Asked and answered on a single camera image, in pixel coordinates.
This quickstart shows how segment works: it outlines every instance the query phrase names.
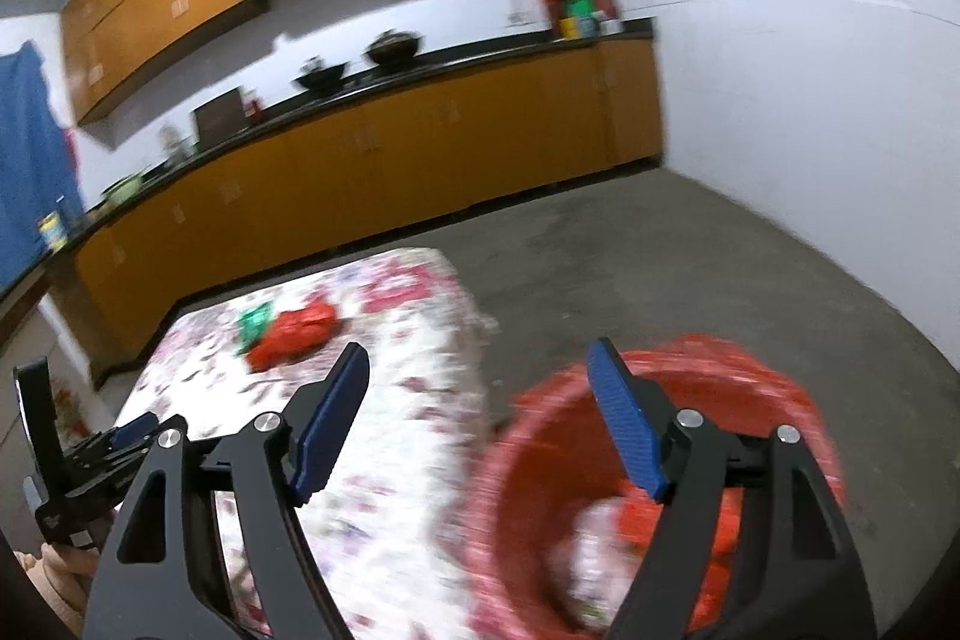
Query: blue curtain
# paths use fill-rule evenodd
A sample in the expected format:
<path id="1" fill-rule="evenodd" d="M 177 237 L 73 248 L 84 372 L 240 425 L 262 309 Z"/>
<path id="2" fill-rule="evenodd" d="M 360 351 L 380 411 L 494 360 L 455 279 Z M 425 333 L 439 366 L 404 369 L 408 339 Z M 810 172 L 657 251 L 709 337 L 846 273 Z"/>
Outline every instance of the blue curtain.
<path id="1" fill-rule="evenodd" d="M 64 131 L 47 101 L 42 59 L 32 42 L 0 56 L 0 289 L 46 249 L 37 221 L 56 210 L 83 215 Z"/>

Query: kitchen counter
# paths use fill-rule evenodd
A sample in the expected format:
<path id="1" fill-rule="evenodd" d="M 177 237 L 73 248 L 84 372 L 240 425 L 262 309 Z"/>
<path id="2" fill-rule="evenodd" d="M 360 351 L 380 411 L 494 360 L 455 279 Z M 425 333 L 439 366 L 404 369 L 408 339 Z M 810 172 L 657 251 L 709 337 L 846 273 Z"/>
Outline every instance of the kitchen counter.
<path id="1" fill-rule="evenodd" d="M 96 374 L 142 359 L 186 296 L 659 154 L 653 49 L 642 41 L 653 39 L 652 21 L 589 40 L 549 36 L 426 52 L 400 73 L 354 74 L 333 97 L 303 92 L 267 108 L 262 124 L 88 218 L 8 287 L 0 314 L 22 310 L 8 305 L 40 274 L 88 355 L 104 357 L 91 360 Z"/>

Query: gray floor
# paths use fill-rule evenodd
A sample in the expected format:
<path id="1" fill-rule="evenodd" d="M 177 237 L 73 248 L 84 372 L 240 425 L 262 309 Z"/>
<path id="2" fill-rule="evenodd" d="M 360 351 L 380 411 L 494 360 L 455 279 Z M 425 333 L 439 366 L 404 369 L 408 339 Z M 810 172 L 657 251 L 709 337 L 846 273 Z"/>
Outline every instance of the gray floor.
<path id="1" fill-rule="evenodd" d="M 653 170 L 362 255 L 403 245 L 442 250 L 499 322 L 484 359 L 497 416 L 512 394 L 582 360 L 597 335 L 628 349 L 713 333 L 802 384 L 843 459 L 881 629 L 952 538 L 957 373 L 880 297 L 723 197 Z"/>

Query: metal screw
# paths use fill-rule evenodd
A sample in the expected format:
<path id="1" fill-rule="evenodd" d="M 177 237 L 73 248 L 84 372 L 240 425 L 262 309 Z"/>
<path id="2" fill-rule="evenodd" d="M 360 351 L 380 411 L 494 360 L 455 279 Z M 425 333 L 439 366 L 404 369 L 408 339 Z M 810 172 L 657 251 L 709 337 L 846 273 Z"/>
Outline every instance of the metal screw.
<path id="1" fill-rule="evenodd" d="M 157 437 L 157 444 L 161 448 L 172 448 L 178 442 L 181 441 L 182 434 L 177 429 L 165 429 L 165 431 L 160 432 L 160 436 Z"/>
<path id="2" fill-rule="evenodd" d="M 796 445 L 800 442 L 800 432 L 797 431 L 796 427 L 784 423 L 776 427 L 776 438 L 779 439 L 780 442 L 785 442 L 787 445 Z"/>
<path id="3" fill-rule="evenodd" d="M 680 413 L 677 413 L 677 423 L 685 429 L 698 429 L 704 425 L 704 416 L 700 415 L 697 410 L 684 408 Z"/>
<path id="4" fill-rule="evenodd" d="M 280 415 L 276 413 L 261 413 L 253 419 L 257 432 L 272 432 L 277 426 L 280 426 Z"/>

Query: countertop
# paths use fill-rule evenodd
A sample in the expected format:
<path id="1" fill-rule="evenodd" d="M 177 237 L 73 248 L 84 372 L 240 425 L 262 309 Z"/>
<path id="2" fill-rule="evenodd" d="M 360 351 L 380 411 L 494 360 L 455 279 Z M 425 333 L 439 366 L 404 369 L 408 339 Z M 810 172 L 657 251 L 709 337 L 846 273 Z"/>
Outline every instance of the countertop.
<path id="1" fill-rule="evenodd" d="M 624 30 L 621 33 L 608 34 L 592 39 L 556 40 L 552 38 L 552 35 L 549 30 L 536 31 L 438 49 L 418 55 L 414 67 L 399 73 L 382 74 L 378 73 L 375 68 L 371 68 L 368 71 L 363 71 L 363 73 L 354 74 L 349 77 L 351 86 L 339 92 L 339 94 L 333 95 L 333 97 L 313 98 L 309 92 L 295 95 L 289 100 L 282 101 L 264 110 L 266 119 L 262 124 L 235 134 L 214 148 L 193 155 L 186 163 L 145 184 L 135 196 L 131 196 L 119 207 L 109 211 L 109 213 L 98 215 L 94 220 L 85 220 L 83 228 L 75 229 L 71 233 L 69 242 L 60 252 L 68 254 L 78 249 L 98 229 L 114 223 L 122 215 L 133 210 L 146 199 L 150 199 L 151 196 L 163 191 L 186 175 L 187 172 L 193 172 L 193 170 L 203 167 L 203 165 L 236 148 L 285 131 L 301 121 L 312 121 L 312 119 L 317 119 L 318 115 L 325 112 L 342 109 L 375 95 L 415 85 L 419 82 L 426 82 L 439 76 L 462 71 L 465 68 L 486 66 L 514 58 L 549 52 L 593 47 L 598 42 L 616 39 L 652 39 L 654 28 L 651 18 L 641 18 L 624 20 Z M 20 284 L 37 268 L 44 265 L 52 255 L 51 253 L 45 253 L 24 269 L 21 276 L 0 293 L 0 304 L 7 299 L 8 295 L 16 293 Z"/>

